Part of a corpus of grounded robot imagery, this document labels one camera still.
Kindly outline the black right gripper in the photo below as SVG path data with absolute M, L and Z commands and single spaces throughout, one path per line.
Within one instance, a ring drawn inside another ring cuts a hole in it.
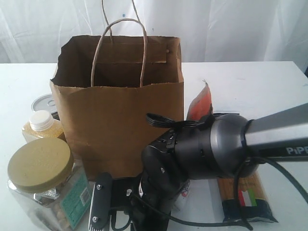
M 148 206 L 170 215 L 188 177 L 174 156 L 176 134 L 171 129 L 148 144 L 141 153 L 143 171 L 133 186 L 131 218 L 136 231 L 165 231 L 169 219 Z M 113 179 L 107 172 L 97 176 L 90 204 L 89 230 L 108 230 Z

